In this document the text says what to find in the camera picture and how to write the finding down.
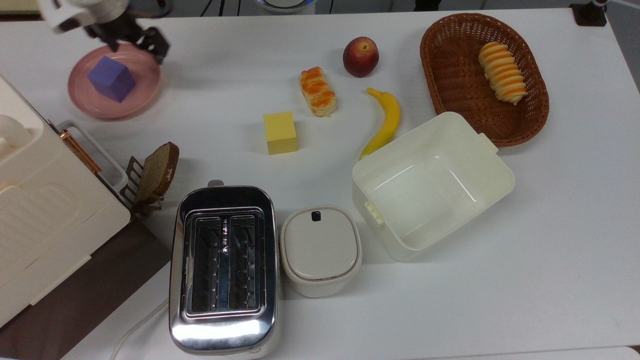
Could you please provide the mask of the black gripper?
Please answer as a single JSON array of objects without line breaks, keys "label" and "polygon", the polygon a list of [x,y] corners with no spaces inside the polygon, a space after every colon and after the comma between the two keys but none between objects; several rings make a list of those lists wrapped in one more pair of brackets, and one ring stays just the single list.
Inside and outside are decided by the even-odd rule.
[{"label": "black gripper", "polygon": [[91,38],[98,38],[116,53],[119,40],[131,44],[142,44],[142,50],[151,54],[161,65],[167,57],[170,44],[157,27],[142,29],[137,19],[140,13],[122,13],[121,16],[106,23],[94,23],[84,27]]}]

